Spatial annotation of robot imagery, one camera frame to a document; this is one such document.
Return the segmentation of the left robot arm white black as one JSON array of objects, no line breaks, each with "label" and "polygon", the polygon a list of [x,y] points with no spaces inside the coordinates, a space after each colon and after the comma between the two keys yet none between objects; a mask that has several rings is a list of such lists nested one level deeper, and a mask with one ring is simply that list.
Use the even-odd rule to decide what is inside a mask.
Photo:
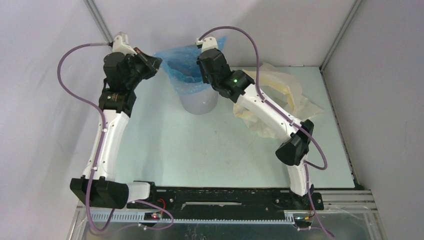
[{"label": "left robot arm white black", "polygon": [[113,52],[103,59],[105,79],[99,97],[98,132],[90,160],[80,178],[72,178],[70,190],[83,203],[96,208],[123,209],[138,200],[153,208],[158,194],[146,181],[119,183],[115,172],[118,151],[136,101],[135,89],[142,80],[156,75],[162,59],[142,52]]}]

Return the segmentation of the translucent yellow-white trash bag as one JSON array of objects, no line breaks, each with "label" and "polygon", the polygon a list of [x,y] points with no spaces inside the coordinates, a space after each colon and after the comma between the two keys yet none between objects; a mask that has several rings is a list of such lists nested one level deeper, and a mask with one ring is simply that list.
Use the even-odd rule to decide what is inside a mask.
[{"label": "translucent yellow-white trash bag", "polygon": [[[276,104],[290,115],[301,121],[324,113],[318,105],[312,103],[303,95],[302,85],[294,75],[278,71],[277,68],[264,62],[259,68],[260,88]],[[233,105],[233,114],[243,120],[246,126],[262,138],[277,139],[278,135],[257,114],[239,103]]]}]

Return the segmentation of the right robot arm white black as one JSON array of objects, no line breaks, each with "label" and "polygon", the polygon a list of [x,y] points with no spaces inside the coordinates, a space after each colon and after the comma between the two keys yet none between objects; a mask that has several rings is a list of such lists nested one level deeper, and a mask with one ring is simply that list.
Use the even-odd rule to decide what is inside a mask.
[{"label": "right robot arm white black", "polygon": [[202,50],[196,60],[204,83],[222,97],[251,111],[282,141],[276,157],[287,166],[290,179],[291,204],[304,209],[311,202],[310,184],[304,163],[308,158],[314,124],[290,116],[259,88],[243,70],[231,70],[224,54],[217,48]]}]

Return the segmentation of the blue plastic trash bag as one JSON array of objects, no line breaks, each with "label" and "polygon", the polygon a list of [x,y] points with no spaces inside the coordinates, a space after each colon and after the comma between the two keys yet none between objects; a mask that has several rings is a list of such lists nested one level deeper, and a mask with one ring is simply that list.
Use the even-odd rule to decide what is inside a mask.
[{"label": "blue plastic trash bag", "polygon": [[168,75],[170,83],[179,96],[199,93],[211,86],[203,83],[197,58],[202,48],[194,45],[169,48],[154,53],[162,59],[160,67]]}]

